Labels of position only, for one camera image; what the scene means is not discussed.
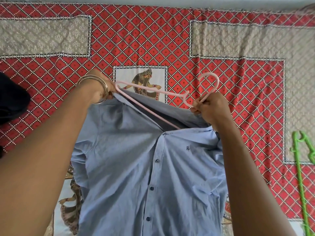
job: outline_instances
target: hand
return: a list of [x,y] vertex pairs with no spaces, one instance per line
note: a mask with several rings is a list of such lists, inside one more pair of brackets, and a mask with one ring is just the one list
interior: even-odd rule
[[[98,77],[102,78],[105,81],[105,83],[107,84],[107,87],[108,87],[108,97],[107,97],[107,99],[112,99],[113,98],[113,92],[116,92],[116,88],[115,88],[115,85],[114,85],[113,81],[111,81],[109,78],[107,78],[105,75],[103,75],[97,69],[90,70],[87,73],[87,75],[95,75],[95,76],[98,76]],[[101,85],[101,83],[98,82],[97,80],[85,79],[79,85],[84,85],[85,88],[90,88],[93,91],[93,93],[94,93],[93,103],[99,102],[99,100],[104,95],[104,88]]]
[[220,132],[220,128],[224,125],[235,125],[227,100],[221,93],[212,93],[201,103],[203,96],[193,102],[191,112],[200,114],[202,118],[210,123],[215,131]]

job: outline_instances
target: shirt sleeve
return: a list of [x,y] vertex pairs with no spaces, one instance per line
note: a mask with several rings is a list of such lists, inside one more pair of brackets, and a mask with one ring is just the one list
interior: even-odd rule
[[91,105],[72,152],[71,163],[76,183],[86,189],[88,176],[85,168],[87,153],[96,145],[99,126],[99,105]]

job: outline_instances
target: light blue dress shirt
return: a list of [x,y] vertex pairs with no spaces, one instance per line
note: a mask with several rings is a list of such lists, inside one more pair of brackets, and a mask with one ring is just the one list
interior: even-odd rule
[[200,116],[125,91],[89,108],[72,155],[82,187],[78,235],[221,235],[221,141]]

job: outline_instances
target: printed figure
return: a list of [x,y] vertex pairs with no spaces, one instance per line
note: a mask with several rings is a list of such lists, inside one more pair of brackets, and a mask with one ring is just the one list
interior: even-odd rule
[[[142,86],[146,86],[149,88],[157,88],[160,89],[161,86],[160,85],[156,85],[156,84],[150,84],[149,80],[152,78],[152,70],[151,69],[147,69],[146,71],[137,74],[134,79],[132,80],[133,84],[138,84],[138,85],[142,85]],[[124,89],[128,89],[132,87],[131,85],[127,85],[126,87],[124,87]],[[159,93],[157,92],[148,92],[145,89],[141,89],[141,88],[137,88],[134,87],[134,90],[136,93],[147,96],[149,98],[154,98],[155,100],[158,100],[159,98]]]
[[[65,198],[59,201],[61,204],[61,218],[66,226],[69,227],[70,231],[76,235],[79,229],[79,216],[81,211],[81,206],[83,199],[81,196],[80,186],[74,181],[71,180],[70,183],[71,190],[73,191],[73,196],[71,198]],[[76,201],[75,206],[67,207],[64,205],[67,201]]]

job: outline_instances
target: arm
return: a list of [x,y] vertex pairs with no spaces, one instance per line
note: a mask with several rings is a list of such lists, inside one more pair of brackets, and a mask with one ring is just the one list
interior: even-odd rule
[[191,111],[201,113],[220,134],[234,235],[295,236],[243,143],[224,96],[213,93],[193,105]]
[[[106,78],[96,70],[90,74]],[[103,92],[98,81],[84,80],[50,119],[0,160],[0,235],[45,233],[88,107]]]

